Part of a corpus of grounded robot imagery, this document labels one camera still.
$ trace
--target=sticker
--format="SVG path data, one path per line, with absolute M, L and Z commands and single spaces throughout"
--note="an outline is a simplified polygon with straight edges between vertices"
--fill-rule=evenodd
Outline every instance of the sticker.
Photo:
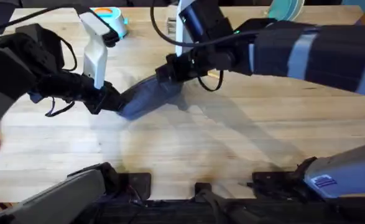
M 311 179 L 311 182 L 315 184 L 319 189 L 329 185 L 337 184 L 335 179 L 331 178 L 329 175 L 320 175 Z

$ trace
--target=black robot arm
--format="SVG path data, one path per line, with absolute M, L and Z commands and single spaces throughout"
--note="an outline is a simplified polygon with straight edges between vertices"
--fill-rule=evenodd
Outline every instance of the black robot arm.
M 195 1 L 179 16 L 198 44 L 179 57 L 168 55 L 156 70 L 160 82 L 185 82 L 217 69 L 298 78 L 365 95 L 365 26 L 250 19 L 233 30 L 209 0 Z

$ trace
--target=wire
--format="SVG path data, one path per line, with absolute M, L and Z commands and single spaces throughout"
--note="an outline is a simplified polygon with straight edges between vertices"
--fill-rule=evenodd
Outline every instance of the wire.
M 246 37 L 246 36 L 255 36 L 259 33 L 258 30 L 252 30 L 252 31 L 244 31 L 244 32 L 240 32 L 238 34 L 233 34 L 233 35 L 227 35 L 225 37 L 221 37 L 219 39 L 215 39 L 215 40 L 210 40 L 207 42 L 202 42 L 202 43 L 184 43 L 184 42 L 177 42 L 173 39 L 170 39 L 169 37 L 167 37 L 165 34 L 162 33 L 162 31 L 160 31 L 159 27 L 156 24 L 155 21 L 155 16 L 154 16 L 154 7 L 155 7 L 155 0 L 152 0 L 152 5 L 150 6 L 150 21 L 152 23 L 153 28 L 155 29 L 156 33 L 165 41 L 167 41 L 170 44 L 174 44 L 177 46 L 182 46 L 182 47 L 204 47 L 207 45 L 213 45 L 213 44 L 218 44 L 224 41 L 228 41 L 228 40 L 234 40 L 234 39 L 238 39 L 240 37 Z
M 34 12 L 34 13 L 30 14 L 30 15 L 21 17 L 19 19 L 15 19 L 13 21 L 6 22 L 4 24 L 1 24 L 0 25 L 0 29 L 5 29 L 5 28 L 7 28 L 9 26 L 18 24 L 20 22 L 26 21 L 28 19 L 31 19 L 31 18 L 36 17 L 36 16 L 39 16 L 39 15 L 44 14 L 46 12 L 50 12 L 50 11 L 53 11 L 53 10 L 56 10 L 56 9 L 60 9 L 60 8 L 63 8 L 63 7 L 75 7 L 75 4 L 62 4 L 60 6 L 54 6 L 54 7 L 49 7 L 49 8 L 43 9 L 43 10 Z
M 72 72 L 74 70 L 76 70 L 77 68 L 77 58 L 76 58 L 76 54 L 75 52 L 73 51 L 73 47 L 71 44 L 69 44 L 64 38 L 60 37 L 58 35 L 58 37 L 60 38 L 60 40 L 68 47 L 68 49 L 70 50 L 70 52 L 72 53 L 72 56 L 73 56 L 73 60 L 75 61 L 75 66 L 73 66 L 73 68 L 71 69 L 63 69 L 64 71 L 66 72 Z
M 217 87 L 215 87 L 215 89 L 214 89 L 214 90 L 212 90 L 211 88 L 208 88 L 208 87 L 206 86 L 206 84 L 203 82 L 203 80 L 201 80 L 201 78 L 200 78 L 200 77 L 197 77 L 197 79 L 199 80 L 199 83 L 200 83 L 201 87 L 203 87 L 205 90 L 207 90 L 207 91 L 209 91 L 209 92 L 214 92 L 214 91 L 219 90 L 219 89 L 221 88 L 221 86 L 222 86 L 222 82 L 224 81 L 224 71 L 223 71 L 223 70 L 219 71 L 219 81 L 218 81 L 218 85 L 217 85 Z
M 69 105 L 67 105 L 64 109 L 60 109 L 56 112 L 52 112 L 53 109 L 55 108 L 55 98 L 52 96 L 52 106 L 51 106 L 51 110 L 48 111 L 45 116 L 48 117 L 48 118 L 53 118 L 54 116 L 58 115 L 58 114 L 61 114 L 63 112 L 66 112 L 68 111 L 70 108 L 72 108 L 73 106 L 75 105 L 75 102 L 72 101 Z

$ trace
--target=wooden table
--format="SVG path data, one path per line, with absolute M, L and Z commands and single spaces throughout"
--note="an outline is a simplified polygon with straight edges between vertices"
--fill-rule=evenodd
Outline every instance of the wooden table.
M 234 27 L 262 17 L 265 10 L 223 8 Z M 33 11 L 17 9 L 12 19 Z M 129 18 L 130 34 L 109 49 L 106 70 L 106 79 L 119 91 L 152 75 L 174 50 L 154 32 L 149 9 L 122 13 Z M 354 24 L 361 14 L 356 6 L 305 7 L 298 21 Z M 158 8 L 155 16 L 165 30 L 165 21 L 175 12 Z M 81 72 L 88 36 L 73 10 L 57 10 L 19 26 L 32 22 L 72 44 Z M 65 54 L 71 67 L 70 54 Z M 225 197 L 252 197 L 241 184 L 253 171 L 294 169 L 308 157 L 365 144 L 365 96 L 288 78 L 227 73 L 216 93 L 194 80 L 173 105 L 133 122 L 107 111 L 91 115 L 82 103 L 54 118 L 44 116 L 49 109 L 50 99 L 35 105 L 24 96 L 2 119 L 1 202 L 21 201 L 73 171 L 104 161 L 118 171 L 151 172 L 152 199 L 191 197 L 196 181 L 211 181 Z

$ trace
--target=orange object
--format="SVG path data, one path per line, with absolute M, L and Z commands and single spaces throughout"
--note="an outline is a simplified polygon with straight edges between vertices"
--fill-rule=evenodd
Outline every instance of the orange object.
M 102 8 L 97 8 L 94 10 L 95 13 L 104 13 L 104 12 L 108 12 L 108 13 L 113 13 L 112 9 L 110 8 L 105 8 L 105 7 L 102 7 Z

